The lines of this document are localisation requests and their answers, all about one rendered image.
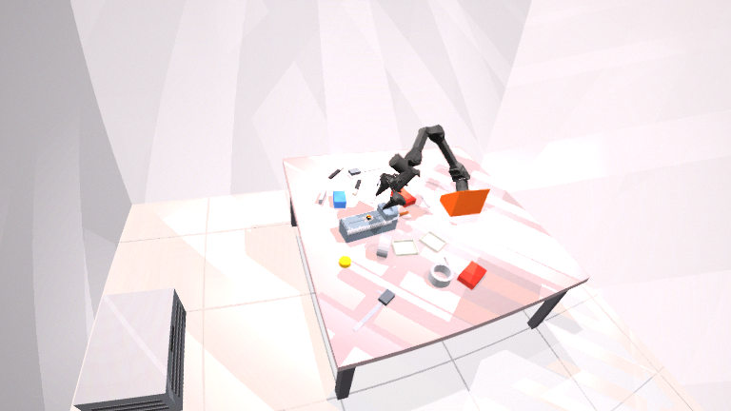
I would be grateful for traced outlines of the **blue block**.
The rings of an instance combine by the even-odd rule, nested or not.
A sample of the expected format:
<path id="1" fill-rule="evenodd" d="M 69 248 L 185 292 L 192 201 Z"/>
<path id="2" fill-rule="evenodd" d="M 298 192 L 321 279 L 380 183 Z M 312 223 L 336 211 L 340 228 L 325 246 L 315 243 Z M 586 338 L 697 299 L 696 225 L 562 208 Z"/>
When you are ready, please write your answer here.
<path id="1" fill-rule="evenodd" d="M 346 193 L 344 191 L 333 191 L 334 208 L 346 208 Z"/>

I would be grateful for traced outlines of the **white shallow tray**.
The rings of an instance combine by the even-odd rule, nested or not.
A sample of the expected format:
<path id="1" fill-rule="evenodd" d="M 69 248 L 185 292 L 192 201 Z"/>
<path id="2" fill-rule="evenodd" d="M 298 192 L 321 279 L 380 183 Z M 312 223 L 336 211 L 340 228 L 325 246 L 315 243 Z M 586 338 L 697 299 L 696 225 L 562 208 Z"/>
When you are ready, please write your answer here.
<path id="1" fill-rule="evenodd" d="M 406 255 L 419 255 L 419 250 L 413 239 L 392 240 L 395 257 Z"/>
<path id="2" fill-rule="evenodd" d="M 419 242 L 423 245 L 427 245 L 427 247 L 436 253 L 438 253 L 446 244 L 446 240 L 438 237 L 430 230 L 422 238 L 420 238 Z"/>

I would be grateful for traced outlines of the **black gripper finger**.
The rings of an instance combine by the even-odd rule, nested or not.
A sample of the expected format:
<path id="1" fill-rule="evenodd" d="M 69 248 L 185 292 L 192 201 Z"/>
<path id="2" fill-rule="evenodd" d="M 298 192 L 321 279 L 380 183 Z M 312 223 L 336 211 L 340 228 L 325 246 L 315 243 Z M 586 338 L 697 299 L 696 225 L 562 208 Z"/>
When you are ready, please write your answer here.
<path id="1" fill-rule="evenodd" d="M 390 196 L 390 200 L 384 205 L 383 209 L 392 207 L 392 206 L 400 206 L 398 203 L 394 201 L 394 199 Z"/>
<path id="2" fill-rule="evenodd" d="M 384 185 L 384 183 L 383 183 L 383 182 L 382 182 L 382 181 L 380 180 L 380 186 L 379 186 L 379 188 L 378 188 L 378 190 L 377 190 L 377 192 L 376 192 L 375 196 L 378 196 L 378 195 L 380 195 L 381 193 L 383 193 L 383 192 L 384 192 L 385 190 L 387 190 L 388 188 L 389 188 L 389 186 L 386 186 L 386 185 Z"/>

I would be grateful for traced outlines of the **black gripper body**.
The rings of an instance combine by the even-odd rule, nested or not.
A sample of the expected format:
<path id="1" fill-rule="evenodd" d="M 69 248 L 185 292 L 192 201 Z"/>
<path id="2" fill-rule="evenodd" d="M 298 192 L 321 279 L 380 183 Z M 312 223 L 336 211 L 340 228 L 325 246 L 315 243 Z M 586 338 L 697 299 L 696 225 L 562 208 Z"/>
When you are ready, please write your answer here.
<path id="1" fill-rule="evenodd" d="M 395 201 L 396 203 L 398 203 L 399 205 L 401 205 L 401 206 L 404 206 L 404 205 L 406 204 L 406 199 L 405 199 L 405 197 L 404 197 L 403 195 L 401 195 L 400 193 L 402 193 L 402 189 L 403 189 L 403 188 L 404 188 L 405 186 L 408 186 L 408 181 L 406 181 L 406 180 L 405 180 L 405 179 L 404 179 L 404 178 L 402 177 L 402 175 L 401 175 L 400 173 L 399 173 L 399 174 L 397 174 L 397 173 L 396 173 L 396 178 L 398 178 L 398 177 L 400 178 L 400 180 L 399 180 L 399 181 L 400 181 L 400 182 L 399 182 L 399 184 L 398 184 L 398 185 L 397 185 L 397 186 L 396 186 L 395 188 L 394 188 L 394 187 L 392 187 L 392 186 L 389 186 L 389 187 L 390 187 L 390 189 L 392 190 L 392 192 L 394 193 L 394 194 L 392 195 L 392 198 L 394 199 L 394 201 Z M 394 190 L 395 190 L 395 191 L 394 191 Z M 400 192 L 400 193 L 398 193 L 398 192 Z"/>

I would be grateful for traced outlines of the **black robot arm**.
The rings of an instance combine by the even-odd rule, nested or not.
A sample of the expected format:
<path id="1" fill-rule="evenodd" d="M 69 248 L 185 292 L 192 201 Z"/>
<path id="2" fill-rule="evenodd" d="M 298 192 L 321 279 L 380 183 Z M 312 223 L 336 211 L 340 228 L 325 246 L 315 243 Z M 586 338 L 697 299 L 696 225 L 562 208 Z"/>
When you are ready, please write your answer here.
<path id="1" fill-rule="evenodd" d="M 415 142 L 412 145 L 412 149 L 406 154 L 406 156 L 403 157 L 400 153 L 395 153 L 395 155 L 389 160 L 388 164 L 400 173 L 408 182 L 410 182 L 416 175 L 420 177 L 421 171 L 416 169 L 415 166 L 421 164 L 423 158 L 422 150 L 427 138 L 438 145 L 439 150 L 448 162 L 448 172 L 452 181 L 456 182 L 456 192 L 469 191 L 469 172 L 463 164 L 457 162 L 454 153 L 445 140 L 445 131 L 440 125 L 420 128 Z M 400 182 L 400 178 L 396 178 L 395 176 L 396 173 L 392 175 L 384 173 L 380 180 L 384 183 L 384 185 L 395 188 Z"/>

